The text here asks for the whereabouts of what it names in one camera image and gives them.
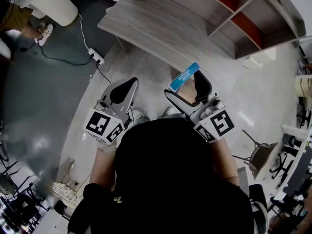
tiled floor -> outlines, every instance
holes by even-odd
[[[281,146],[281,123],[295,125],[298,99],[293,77],[300,58],[298,51],[292,45],[280,46],[276,60],[257,70],[245,69],[240,62],[221,54],[213,44],[210,56],[212,68],[207,72],[216,80],[236,126],[227,136],[232,153],[248,157],[254,150],[254,144],[242,129],[260,143],[279,142]],[[139,79],[134,107],[142,108],[151,119],[156,119],[170,105],[163,93],[172,77],[169,65],[137,48],[126,55],[117,43],[105,61],[101,70],[111,82],[133,76]],[[89,108],[94,107],[108,85],[108,81],[96,72],[80,102],[64,145],[60,165],[74,159],[76,166],[72,179],[79,183],[90,174],[96,153],[96,141],[85,134],[83,123]],[[249,183],[263,184],[267,196],[274,193],[276,186],[276,181],[269,178],[268,169],[274,165],[277,153],[278,148],[257,181],[251,173],[248,174]],[[240,160],[237,164],[239,167],[244,165]]]

blue object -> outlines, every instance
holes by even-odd
[[[199,70],[199,65],[194,62],[187,70],[180,74],[177,78],[171,82],[169,88],[173,92],[176,92],[194,73]]]

power cable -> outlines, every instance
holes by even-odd
[[[102,75],[105,79],[107,79],[108,82],[109,82],[110,84],[112,84],[111,81],[110,81],[104,74],[102,74],[102,72],[101,72],[100,69],[98,68],[98,66],[99,66],[99,63],[98,63],[98,62],[97,62],[97,64],[96,64],[96,66],[97,66],[97,69],[99,70],[99,72],[101,73],[101,75]]]
[[[84,37],[84,33],[83,33],[83,28],[82,28],[82,16],[81,14],[78,14],[80,16],[80,25],[81,25],[81,33],[82,33],[82,36],[83,36],[83,42],[84,42],[84,45],[86,46],[87,50],[90,50],[86,44],[86,38]]]
[[[67,60],[62,60],[62,59],[58,59],[58,58],[48,57],[48,56],[46,56],[45,53],[43,52],[43,48],[42,48],[40,45],[39,45],[39,47],[40,47],[40,49],[41,49],[42,55],[43,55],[44,57],[46,57],[47,59],[63,61],[63,62],[66,62],[66,63],[68,63],[68,64],[70,64],[70,65],[73,65],[73,66],[84,66],[84,65],[87,65],[87,64],[91,61],[91,59],[92,59],[92,57],[93,57],[93,55],[90,55],[90,58],[89,58],[89,60],[88,60],[86,63],[77,64],[77,63],[72,63],[72,62],[67,61]]]
[[[25,48],[25,47],[17,47],[21,52],[26,52],[28,50],[30,50],[32,47],[34,47],[34,45],[36,44],[36,42],[34,42],[29,48]]]
[[[134,118],[134,116],[133,116],[133,112],[132,112],[132,108],[130,107],[130,110],[131,110],[131,114],[132,114],[132,120],[133,120],[133,124],[135,125],[136,123],[135,123],[135,118]]]

shoe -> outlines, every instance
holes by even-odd
[[[45,22],[41,22],[40,26],[37,28],[37,30],[41,33],[44,32],[45,28],[46,28],[47,24]]]
[[[175,113],[175,108],[170,106],[166,109],[164,117],[167,117],[169,115],[173,115],[174,113]]]
[[[43,46],[45,42],[48,40],[49,36],[52,34],[53,25],[49,24],[42,33],[42,39],[38,40],[40,46]]]
[[[145,117],[144,113],[139,108],[134,108],[132,112],[133,112],[134,122],[136,122],[137,119],[139,119],[140,117]]]

electrical outlet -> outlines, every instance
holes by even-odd
[[[100,65],[104,63],[104,58],[102,56],[100,56],[94,49],[90,48],[89,49],[89,55],[94,55],[93,56],[93,59],[98,61],[99,60],[99,63]]]

